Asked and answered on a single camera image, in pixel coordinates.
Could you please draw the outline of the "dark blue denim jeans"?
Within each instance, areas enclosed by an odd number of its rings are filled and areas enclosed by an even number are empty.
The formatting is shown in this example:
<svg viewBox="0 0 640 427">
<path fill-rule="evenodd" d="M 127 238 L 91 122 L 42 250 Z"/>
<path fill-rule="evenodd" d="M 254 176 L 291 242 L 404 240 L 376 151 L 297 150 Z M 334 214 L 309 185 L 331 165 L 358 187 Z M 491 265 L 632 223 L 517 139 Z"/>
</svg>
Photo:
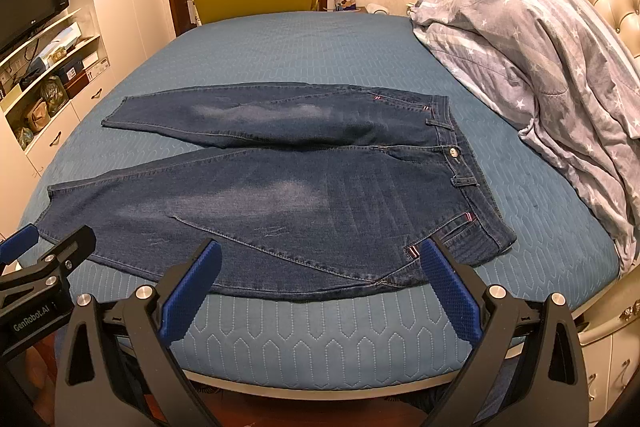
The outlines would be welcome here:
<svg viewBox="0 0 640 427">
<path fill-rule="evenodd" d="M 515 241 L 444 96 L 230 84 L 130 96 L 103 126 L 192 150 L 52 185 L 37 227 L 87 225 L 96 260 L 147 279 L 213 239 L 217 293 L 347 298 L 424 284 L 425 239 L 465 265 Z"/>
</svg>

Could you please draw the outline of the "cream bedside drawer cabinet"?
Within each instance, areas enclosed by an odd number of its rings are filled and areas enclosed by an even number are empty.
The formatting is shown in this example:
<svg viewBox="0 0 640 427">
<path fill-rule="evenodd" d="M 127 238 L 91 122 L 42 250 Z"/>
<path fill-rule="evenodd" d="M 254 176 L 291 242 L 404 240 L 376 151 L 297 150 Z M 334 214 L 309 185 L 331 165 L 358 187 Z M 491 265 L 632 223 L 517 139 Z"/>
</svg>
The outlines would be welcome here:
<svg viewBox="0 0 640 427">
<path fill-rule="evenodd" d="M 575 312 L 587 373 L 590 426 L 605 417 L 639 367 L 639 269 Z"/>
</svg>

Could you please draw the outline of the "brown handbag on shelf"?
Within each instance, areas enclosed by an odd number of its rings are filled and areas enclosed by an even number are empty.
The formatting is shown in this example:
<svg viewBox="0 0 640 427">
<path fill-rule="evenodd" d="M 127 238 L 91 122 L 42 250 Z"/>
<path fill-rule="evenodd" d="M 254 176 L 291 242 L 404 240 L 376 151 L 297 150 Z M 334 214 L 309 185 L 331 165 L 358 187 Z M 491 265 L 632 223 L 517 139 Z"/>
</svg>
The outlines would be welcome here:
<svg viewBox="0 0 640 427">
<path fill-rule="evenodd" d="M 40 98 L 32 103 L 24 113 L 24 121 L 30 130 L 34 133 L 39 133 L 44 127 L 49 124 L 50 115 L 48 112 L 47 103 Z"/>
</svg>

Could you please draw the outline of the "teal quilted bed cover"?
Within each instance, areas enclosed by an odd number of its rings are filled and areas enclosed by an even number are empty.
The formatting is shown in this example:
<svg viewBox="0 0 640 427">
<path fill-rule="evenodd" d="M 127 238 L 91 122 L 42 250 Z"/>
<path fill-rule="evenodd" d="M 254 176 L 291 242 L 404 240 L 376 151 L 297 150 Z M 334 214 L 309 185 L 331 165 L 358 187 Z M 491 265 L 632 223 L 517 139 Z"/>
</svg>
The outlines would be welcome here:
<svg viewBox="0 0 640 427">
<path fill-rule="evenodd" d="M 615 280 L 574 188 L 405 17 L 291 12 L 192 29 L 79 124 L 23 219 L 80 227 L 76 294 L 131 295 L 206 239 L 221 270 L 171 349 L 188 371 L 298 389 L 458 369 L 470 346 L 421 260 L 441 239 L 511 295 L 576 308 Z"/>
</svg>

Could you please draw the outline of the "cream wardrobe shelf unit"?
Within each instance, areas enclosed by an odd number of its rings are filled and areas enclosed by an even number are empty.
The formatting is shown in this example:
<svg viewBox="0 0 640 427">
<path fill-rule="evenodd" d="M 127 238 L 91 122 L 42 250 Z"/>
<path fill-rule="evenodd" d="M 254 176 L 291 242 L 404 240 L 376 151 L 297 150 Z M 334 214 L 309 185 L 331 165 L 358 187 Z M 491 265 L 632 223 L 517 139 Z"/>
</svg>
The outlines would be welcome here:
<svg viewBox="0 0 640 427">
<path fill-rule="evenodd" d="M 73 130 L 130 72 L 175 38 L 168 0 L 68 0 L 68 7 L 1 57 L 1 235 L 20 224 Z M 49 124 L 25 110 L 43 98 Z"/>
</svg>

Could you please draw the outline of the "grey star-print duvet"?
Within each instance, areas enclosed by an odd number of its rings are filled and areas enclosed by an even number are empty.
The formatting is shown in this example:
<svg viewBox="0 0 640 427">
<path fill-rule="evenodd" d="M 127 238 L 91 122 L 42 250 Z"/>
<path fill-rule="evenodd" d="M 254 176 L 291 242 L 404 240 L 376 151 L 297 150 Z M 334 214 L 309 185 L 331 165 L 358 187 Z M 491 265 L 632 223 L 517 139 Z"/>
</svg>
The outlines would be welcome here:
<svg viewBox="0 0 640 427">
<path fill-rule="evenodd" d="M 639 257 L 639 72 L 587 0 L 418 0 L 431 54 L 574 187 L 628 272 Z"/>
</svg>

